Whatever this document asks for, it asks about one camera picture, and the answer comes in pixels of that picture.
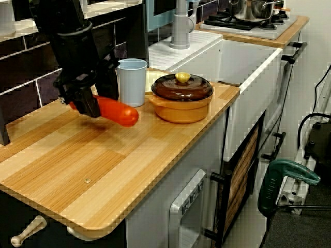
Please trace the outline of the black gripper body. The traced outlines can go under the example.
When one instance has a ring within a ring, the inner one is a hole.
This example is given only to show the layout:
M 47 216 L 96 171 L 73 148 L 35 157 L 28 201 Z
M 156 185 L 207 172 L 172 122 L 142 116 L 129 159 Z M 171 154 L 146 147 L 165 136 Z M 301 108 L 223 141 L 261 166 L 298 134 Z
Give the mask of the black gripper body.
M 59 66 L 60 76 L 53 86 L 65 91 L 70 88 L 96 86 L 97 71 L 102 60 L 111 61 L 114 67 L 119 66 L 119 59 L 114 54 L 114 46 L 107 45 L 100 55 L 92 34 L 91 21 L 85 21 L 75 32 L 51 35 L 51 47 Z

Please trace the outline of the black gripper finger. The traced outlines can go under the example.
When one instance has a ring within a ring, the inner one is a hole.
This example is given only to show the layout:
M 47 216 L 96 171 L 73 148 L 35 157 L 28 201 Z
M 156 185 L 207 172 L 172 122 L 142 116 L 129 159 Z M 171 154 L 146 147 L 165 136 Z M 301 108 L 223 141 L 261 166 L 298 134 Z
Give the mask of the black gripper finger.
M 102 60 L 97 71 L 96 89 L 99 96 L 118 100 L 118 82 L 113 62 Z
M 70 88 L 67 91 L 63 87 L 60 87 L 59 97 L 62 103 L 73 104 L 80 114 L 93 118 L 101 116 L 98 101 L 88 87 Z

